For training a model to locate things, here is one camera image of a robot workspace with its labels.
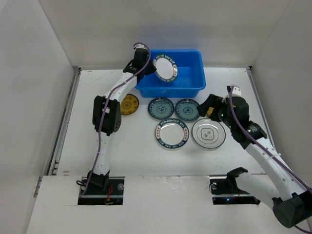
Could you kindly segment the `blue floral plate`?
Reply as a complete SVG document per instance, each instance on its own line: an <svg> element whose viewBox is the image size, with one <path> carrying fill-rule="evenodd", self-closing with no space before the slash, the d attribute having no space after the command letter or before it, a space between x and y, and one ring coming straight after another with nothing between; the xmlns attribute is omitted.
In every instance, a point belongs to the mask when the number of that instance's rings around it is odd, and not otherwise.
<svg viewBox="0 0 312 234"><path fill-rule="evenodd" d="M193 99L181 99L175 105L175 113L184 121L194 121L199 118L198 105L198 102Z"/></svg>
<svg viewBox="0 0 312 234"><path fill-rule="evenodd" d="M159 120L168 119L174 113L175 106L171 100L165 97L154 98L148 105L148 113Z"/></svg>

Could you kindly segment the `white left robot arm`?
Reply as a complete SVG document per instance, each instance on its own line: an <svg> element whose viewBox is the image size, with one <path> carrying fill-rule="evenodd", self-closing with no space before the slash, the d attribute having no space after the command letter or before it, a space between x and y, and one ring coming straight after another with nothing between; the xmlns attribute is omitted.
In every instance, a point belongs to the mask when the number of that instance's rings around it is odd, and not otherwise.
<svg viewBox="0 0 312 234"><path fill-rule="evenodd" d="M113 133L121 126L121 102L139 82L156 71L151 62L151 50L143 43L134 44L134 58L122 71L121 78L104 96L94 99L92 123L98 133L98 150L85 187L97 192L109 189L110 149Z"/></svg>

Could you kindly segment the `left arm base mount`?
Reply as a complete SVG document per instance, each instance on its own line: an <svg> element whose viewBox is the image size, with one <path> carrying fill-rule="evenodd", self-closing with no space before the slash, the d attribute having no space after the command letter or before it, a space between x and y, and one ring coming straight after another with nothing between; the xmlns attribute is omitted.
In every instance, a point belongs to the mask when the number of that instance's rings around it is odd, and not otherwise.
<svg viewBox="0 0 312 234"><path fill-rule="evenodd" d="M89 184L84 193L84 187L80 188L78 195L78 205L101 205L115 206L123 204L125 177L110 177L105 190L95 185Z"/></svg>

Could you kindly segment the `white plate green lettered rim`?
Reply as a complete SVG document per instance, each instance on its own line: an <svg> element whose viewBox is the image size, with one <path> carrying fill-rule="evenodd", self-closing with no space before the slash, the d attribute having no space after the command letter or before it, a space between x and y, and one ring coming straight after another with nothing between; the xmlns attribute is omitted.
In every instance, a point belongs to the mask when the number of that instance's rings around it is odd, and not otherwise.
<svg viewBox="0 0 312 234"><path fill-rule="evenodd" d="M153 59L156 76L163 82L174 82L178 75L175 61L166 54L157 54Z"/></svg>

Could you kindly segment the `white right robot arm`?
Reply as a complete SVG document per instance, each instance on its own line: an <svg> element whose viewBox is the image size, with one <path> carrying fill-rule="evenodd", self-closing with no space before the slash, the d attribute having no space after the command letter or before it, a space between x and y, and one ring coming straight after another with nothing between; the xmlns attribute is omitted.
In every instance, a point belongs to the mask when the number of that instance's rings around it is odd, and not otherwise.
<svg viewBox="0 0 312 234"><path fill-rule="evenodd" d="M217 185L218 195L247 192L272 209L286 228L297 227L311 217L312 189L281 161L265 131L250 120L249 105L242 96L210 94L197 110L200 116L229 127L232 138L256 160L273 183L262 182L247 169L238 167Z"/></svg>

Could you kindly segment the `white plate grey emblem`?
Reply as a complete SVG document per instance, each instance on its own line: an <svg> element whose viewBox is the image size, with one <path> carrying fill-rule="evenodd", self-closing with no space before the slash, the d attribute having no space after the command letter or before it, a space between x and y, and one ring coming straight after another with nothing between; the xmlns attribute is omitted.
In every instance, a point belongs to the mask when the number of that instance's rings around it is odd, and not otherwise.
<svg viewBox="0 0 312 234"><path fill-rule="evenodd" d="M202 118L194 123L192 136L199 146L206 149L216 149L225 142L226 132L219 122Z"/></svg>

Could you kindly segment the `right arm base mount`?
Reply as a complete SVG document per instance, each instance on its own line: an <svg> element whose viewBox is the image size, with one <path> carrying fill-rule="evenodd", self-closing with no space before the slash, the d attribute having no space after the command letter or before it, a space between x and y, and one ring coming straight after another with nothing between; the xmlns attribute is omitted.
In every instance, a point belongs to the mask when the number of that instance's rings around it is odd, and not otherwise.
<svg viewBox="0 0 312 234"><path fill-rule="evenodd" d="M231 187L225 175L210 176L209 191L214 205L259 205L261 203L251 194Z"/></svg>

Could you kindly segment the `yellow patterned plate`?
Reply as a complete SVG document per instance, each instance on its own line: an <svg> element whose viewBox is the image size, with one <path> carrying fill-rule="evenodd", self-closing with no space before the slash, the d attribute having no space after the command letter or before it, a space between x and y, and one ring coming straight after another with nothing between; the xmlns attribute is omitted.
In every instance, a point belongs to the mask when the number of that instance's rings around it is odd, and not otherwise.
<svg viewBox="0 0 312 234"><path fill-rule="evenodd" d="M121 114L124 116L133 114L139 107L139 100L133 94L127 94L120 104Z"/></svg>

